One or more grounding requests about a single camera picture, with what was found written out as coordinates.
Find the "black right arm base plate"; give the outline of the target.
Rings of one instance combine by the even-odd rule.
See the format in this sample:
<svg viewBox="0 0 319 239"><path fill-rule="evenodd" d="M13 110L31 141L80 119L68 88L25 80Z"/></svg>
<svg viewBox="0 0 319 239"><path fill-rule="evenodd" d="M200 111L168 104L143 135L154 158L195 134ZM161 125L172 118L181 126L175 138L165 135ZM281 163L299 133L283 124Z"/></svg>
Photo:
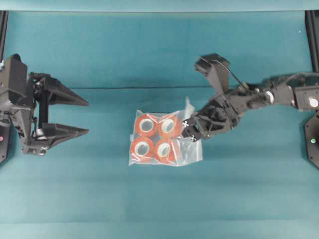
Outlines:
<svg viewBox="0 0 319 239"><path fill-rule="evenodd" d="M319 168L319 111L304 125L307 159L316 168Z"/></svg>

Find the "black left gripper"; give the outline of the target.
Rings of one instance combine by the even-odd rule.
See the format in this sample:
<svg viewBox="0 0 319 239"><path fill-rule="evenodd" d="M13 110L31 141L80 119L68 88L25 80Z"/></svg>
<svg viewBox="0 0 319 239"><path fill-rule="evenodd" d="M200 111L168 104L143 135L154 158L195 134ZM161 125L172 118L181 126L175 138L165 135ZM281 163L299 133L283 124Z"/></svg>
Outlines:
<svg viewBox="0 0 319 239"><path fill-rule="evenodd" d="M30 73L26 96L14 104L0 104L0 120L9 120L18 133L22 152L44 156L49 147L86 135L89 130L48 123L49 104L88 106L88 102L56 78Z"/></svg>

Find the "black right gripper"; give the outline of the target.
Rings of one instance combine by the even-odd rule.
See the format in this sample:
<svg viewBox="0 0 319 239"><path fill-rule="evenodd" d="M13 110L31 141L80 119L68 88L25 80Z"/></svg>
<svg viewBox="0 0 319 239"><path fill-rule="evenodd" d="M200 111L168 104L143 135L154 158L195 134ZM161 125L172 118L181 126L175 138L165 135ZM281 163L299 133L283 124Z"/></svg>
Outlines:
<svg viewBox="0 0 319 239"><path fill-rule="evenodd" d="M182 122L184 129L196 129L186 129L185 137L197 142L233 130L250 109L248 102L251 99L252 90L249 87L229 88L216 93L196 112L196 117L189 117Z"/></svg>

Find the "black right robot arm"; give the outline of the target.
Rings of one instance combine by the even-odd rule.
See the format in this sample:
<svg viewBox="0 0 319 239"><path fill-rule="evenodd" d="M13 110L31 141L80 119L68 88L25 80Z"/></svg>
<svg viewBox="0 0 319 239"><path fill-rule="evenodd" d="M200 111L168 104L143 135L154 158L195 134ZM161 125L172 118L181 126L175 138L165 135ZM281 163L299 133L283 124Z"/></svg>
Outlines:
<svg viewBox="0 0 319 239"><path fill-rule="evenodd" d="M183 121L182 136L193 142L210 139L237 127L246 111L274 104L290 105L298 110L318 110L318 73L279 75L259 84L244 82L233 89L222 90Z"/></svg>

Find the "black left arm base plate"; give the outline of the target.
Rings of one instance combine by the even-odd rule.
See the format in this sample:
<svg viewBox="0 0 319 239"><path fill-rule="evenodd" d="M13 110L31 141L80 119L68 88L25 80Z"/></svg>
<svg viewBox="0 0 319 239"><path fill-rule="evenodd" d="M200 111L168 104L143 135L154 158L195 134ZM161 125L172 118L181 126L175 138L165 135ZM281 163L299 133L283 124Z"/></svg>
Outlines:
<svg viewBox="0 0 319 239"><path fill-rule="evenodd" d="M8 155L11 122L8 119L0 121L0 162L4 162Z"/></svg>

